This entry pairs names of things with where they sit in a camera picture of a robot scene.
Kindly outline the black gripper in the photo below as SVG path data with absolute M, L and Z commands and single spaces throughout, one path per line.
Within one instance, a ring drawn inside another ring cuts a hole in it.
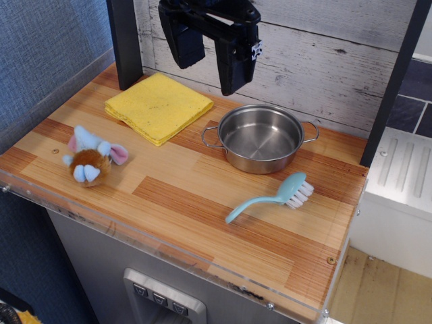
M 261 14 L 251 1 L 160 1 L 158 10 L 180 69 L 205 57 L 205 36 L 215 41 L 222 95 L 232 95 L 252 80 L 262 41 L 257 26 Z

